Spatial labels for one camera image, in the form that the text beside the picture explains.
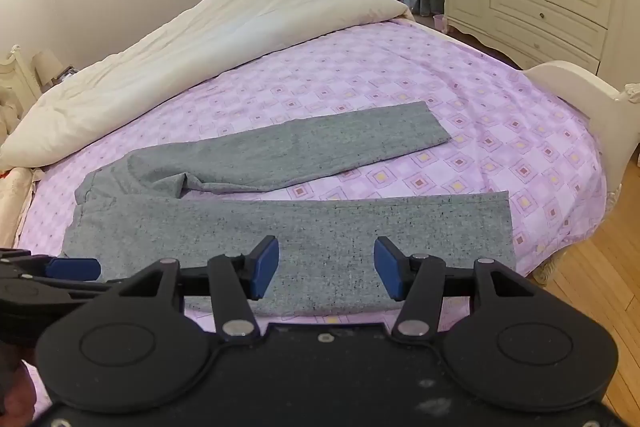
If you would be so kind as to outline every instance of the carved bed post finial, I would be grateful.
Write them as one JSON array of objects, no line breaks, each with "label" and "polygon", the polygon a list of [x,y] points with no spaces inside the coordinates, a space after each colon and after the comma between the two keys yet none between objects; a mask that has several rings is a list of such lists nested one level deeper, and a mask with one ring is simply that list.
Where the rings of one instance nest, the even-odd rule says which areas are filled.
[{"label": "carved bed post finial", "polygon": [[640,84],[626,84],[625,94],[628,97],[629,102],[640,102]]}]

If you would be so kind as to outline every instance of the blanket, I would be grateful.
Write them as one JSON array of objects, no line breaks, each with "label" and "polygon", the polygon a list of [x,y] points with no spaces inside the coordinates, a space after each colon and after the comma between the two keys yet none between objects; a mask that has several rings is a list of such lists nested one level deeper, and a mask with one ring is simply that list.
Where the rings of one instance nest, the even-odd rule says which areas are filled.
[{"label": "blanket", "polygon": [[424,103],[293,120],[201,142],[134,151],[92,172],[63,253],[96,257],[107,279],[163,257],[203,266],[276,235],[280,266],[256,311],[336,314],[389,308],[372,245],[452,266],[490,255],[514,267],[506,193],[360,201],[185,200],[185,189],[266,192],[423,150],[449,139]]},{"label": "blanket", "polygon": [[0,171],[52,164],[250,60],[405,15],[396,0],[203,0],[43,94],[0,148]]}]

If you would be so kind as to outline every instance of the metal pin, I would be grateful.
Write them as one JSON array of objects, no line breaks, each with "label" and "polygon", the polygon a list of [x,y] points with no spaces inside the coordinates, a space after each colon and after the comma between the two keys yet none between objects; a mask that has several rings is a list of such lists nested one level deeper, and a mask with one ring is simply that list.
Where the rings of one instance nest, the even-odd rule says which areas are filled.
[{"label": "metal pin", "polygon": [[331,333],[320,333],[318,335],[318,341],[325,344],[333,342],[334,340],[335,340],[335,337]]},{"label": "metal pin", "polygon": [[254,325],[249,321],[237,319],[234,321],[226,322],[222,326],[222,331],[228,334],[230,337],[245,337],[254,331]]},{"label": "metal pin", "polygon": [[408,337],[421,337],[429,333],[429,325],[422,321],[403,321],[398,325],[398,331]]}]

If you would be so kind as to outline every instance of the pink checkered sheet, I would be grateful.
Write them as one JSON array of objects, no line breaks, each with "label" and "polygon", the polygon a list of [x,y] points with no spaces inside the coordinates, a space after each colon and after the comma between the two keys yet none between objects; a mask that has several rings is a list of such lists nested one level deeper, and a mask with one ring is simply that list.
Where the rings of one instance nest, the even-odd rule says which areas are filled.
[{"label": "pink checkered sheet", "polygon": [[[416,100],[428,105],[453,137],[450,142],[266,194],[223,198],[356,200],[508,190],[521,274],[599,225],[606,184],[581,114],[487,55],[391,21],[341,30],[227,71],[51,166],[38,184],[19,247],[59,254],[76,187],[89,172],[129,151]],[[187,314],[212,328],[207,312]],[[465,314],[463,299],[446,299],[440,328]],[[397,311],[381,311],[260,323],[384,321],[391,327],[396,316]]]}]

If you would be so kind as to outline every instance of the human hand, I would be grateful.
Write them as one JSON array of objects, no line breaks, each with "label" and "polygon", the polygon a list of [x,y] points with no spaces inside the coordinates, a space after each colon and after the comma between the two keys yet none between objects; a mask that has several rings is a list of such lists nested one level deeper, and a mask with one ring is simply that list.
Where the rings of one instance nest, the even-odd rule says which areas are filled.
[{"label": "human hand", "polygon": [[[33,360],[33,351],[22,354],[25,360]],[[14,373],[14,383],[4,396],[4,415],[0,427],[26,427],[33,420],[36,390],[27,367],[21,362]]]}]

